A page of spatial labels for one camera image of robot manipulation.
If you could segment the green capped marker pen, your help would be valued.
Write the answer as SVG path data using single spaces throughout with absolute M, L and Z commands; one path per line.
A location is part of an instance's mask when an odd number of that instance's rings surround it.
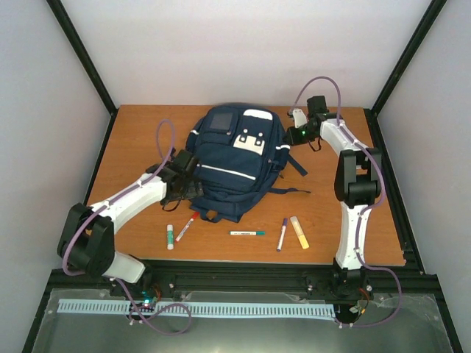
M 232 236 L 264 236 L 264 231 L 229 231 Z

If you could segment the navy blue student backpack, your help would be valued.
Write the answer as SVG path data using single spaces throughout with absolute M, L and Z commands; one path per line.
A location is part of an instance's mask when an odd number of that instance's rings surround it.
M 198 160 L 195 176 L 203 194 L 191 200 L 202 220 L 238 223 L 267 193 L 292 188 L 274 184 L 286 165 L 307 171 L 290 155 L 277 113 L 263 107 L 229 103 L 212 107 L 188 135 L 185 148 Z

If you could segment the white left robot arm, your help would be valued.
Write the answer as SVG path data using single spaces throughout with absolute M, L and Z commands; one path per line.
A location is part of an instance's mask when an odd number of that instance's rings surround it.
M 172 160 L 147 168 L 117 194 L 91 206 L 72 206 L 57 246 L 64 273 L 120 279 L 135 295 L 148 294 L 153 287 L 152 276 L 142 261 L 116 251 L 115 235 L 153 204 L 165 207 L 200 197 L 202 183 L 194 176 L 197 164 L 192 153 L 181 150 Z

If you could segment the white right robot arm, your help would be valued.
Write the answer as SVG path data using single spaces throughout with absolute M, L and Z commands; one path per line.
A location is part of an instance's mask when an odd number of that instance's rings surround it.
M 294 107 L 288 115 L 294 120 L 289 145 L 323 140 L 338 156 L 334 193 L 341 205 L 341 236 L 335 264 L 343 271 L 360 270 L 369 216 L 376 200 L 383 199 L 381 153 L 357 139 L 338 113 L 329 112 L 324 96 L 308 100 L 308 113 Z

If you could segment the red marker pen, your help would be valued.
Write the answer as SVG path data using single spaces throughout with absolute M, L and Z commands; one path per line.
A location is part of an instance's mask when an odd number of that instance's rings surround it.
M 176 237 L 175 241 L 178 243 L 183 235 L 188 231 L 189 227 L 192 225 L 192 223 L 199 217 L 199 212 L 195 212 L 191 218 L 188 220 L 188 222 L 186 223 L 186 225 L 183 227 L 183 229 L 180 231 L 180 233 L 178 234 L 178 236 Z

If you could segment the white glue stick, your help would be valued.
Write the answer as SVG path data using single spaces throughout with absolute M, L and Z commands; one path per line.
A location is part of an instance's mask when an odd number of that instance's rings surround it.
M 174 248 L 174 227 L 172 224 L 166 226 L 166 248 L 168 250 Z

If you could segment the yellow highlighter pen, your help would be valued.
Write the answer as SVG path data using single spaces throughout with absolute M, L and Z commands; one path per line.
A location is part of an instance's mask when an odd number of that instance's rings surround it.
M 302 230 L 301 224 L 299 222 L 299 219 L 296 216 L 290 217 L 290 222 L 291 225 L 294 228 L 295 234 L 297 236 L 298 241 L 300 242 L 300 245 L 303 250 L 306 250 L 309 248 L 309 244 L 307 241 L 307 238 L 305 236 L 305 233 Z

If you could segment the purple marker pen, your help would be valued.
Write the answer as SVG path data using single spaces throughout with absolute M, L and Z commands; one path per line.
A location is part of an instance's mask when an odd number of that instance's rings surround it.
M 286 234 L 287 223 L 288 223 L 288 219 L 284 218 L 283 222 L 282 222 L 281 229 L 280 229 L 280 237 L 279 237 L 279 240 L 277 242 L 277 248 L 276 248 L 277 252 L 280 252 L 283 248 L 283 241 L 284 241 L 285 234 Z

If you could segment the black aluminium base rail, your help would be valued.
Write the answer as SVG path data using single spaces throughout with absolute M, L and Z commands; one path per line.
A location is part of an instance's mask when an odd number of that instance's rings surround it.
M 345 271 L 333 265 L 192 262 L 147 260 L 144 279 L 130 285 L 137 299 L 153 296 L 179 299 L 193 291 L 267 292 L 298 295 L 330 303 L 354 302 L 384 294 L 432 294 L 443 299 L 439 280 L 408 265 L 393 274 L 367 269 Z

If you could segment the black right corner frame post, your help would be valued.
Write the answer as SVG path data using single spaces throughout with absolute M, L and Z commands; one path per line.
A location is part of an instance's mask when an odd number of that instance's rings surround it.
M 402 75 L 406 72 L 407 67 L 411 63 L 418 49 L 422 45 L 424 39 L 428 35 L 431 27 L 439 17 L 442 9 L 445 7 L 447 0 L 432 0 L 422 15 L 419 23 L 413 31 L 405 48 L 403 49 L 399 59 L 392 69 L 388 79 L 382 87 L 375 103 L 372 105 L 371 113 L 374 118 L 378 118 L 382 109 L 391 97 L 394 89 L 397 87 Z

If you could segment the black corner frame post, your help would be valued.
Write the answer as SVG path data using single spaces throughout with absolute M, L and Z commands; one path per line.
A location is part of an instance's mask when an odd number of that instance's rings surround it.
M 60 28 L 62 29 L 72 49 L 74 50 L 77 59 L 80 61 L 82 67 L 85 70 L 85 73 L 88 75 L 88 78 L 95 88 L 95 91 L 97 92 L 103 105 L 105 106 L 106 111 L 110 116 L 116 115 L 118 108 L 114 104 L 111 95 L 109 94 L 99 72 L 97 71 L 93 60 L 91 59 L 91 56 L 85 47 L 85 44 L 82 42 L 82 39 L 79 36 L 79 33 L 76 30 L 76 27 L 71 20 L 66 8 L 64 7 L 63 2 L 60 0 L 46 0 L 46 3 L 48 4 L 56 21 L 60 25 Z
M 371 113 L 374 118 L 378 118 L 382 109 L 391 97 L 394 89 L 397 87 L 402 75 L 406 72 L 407 67 L 411 63 L 418 49 L 422 45 L 424 39 L 428 35 L 431 27 L 439 17 L 442 9 L 445 7 L 447 0 L 432 0 L 422 15 L 419 23 L 413 31 L 405 48 L 403 49 L 399 59 L 392 69 L 388 79 L 382 87 L 375 103 L 372 105 Z

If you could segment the black left corner frame post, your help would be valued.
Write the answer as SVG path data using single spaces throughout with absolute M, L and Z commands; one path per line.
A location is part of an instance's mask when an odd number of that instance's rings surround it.
M 72 49 L 74 50 L 77 59 L 80 61 L 82 67 L 85 70 L 85 73 L 88 75 L 88 78 L 95 88 L 95 91 L 97 92 L 103 105 L 105 106 L 106 111 L 110 116 L 116 115 L 118 108 L 114 104 L 111 95 L 109 94 L 99 72 L 97 71 L 93 60 L 91 59 L 91 56 L 85 47 L 85 44 L 82 42 L 82 39 L 79 36 L 79 33 L 76 30 L 76 27 L 71 20 L 66 8 L 64 7 L 63 2 L 60 0 L 46 0 L 46 3 L 48 4 L 56 21 L 60 25 L 60 28 L 62 29 Z

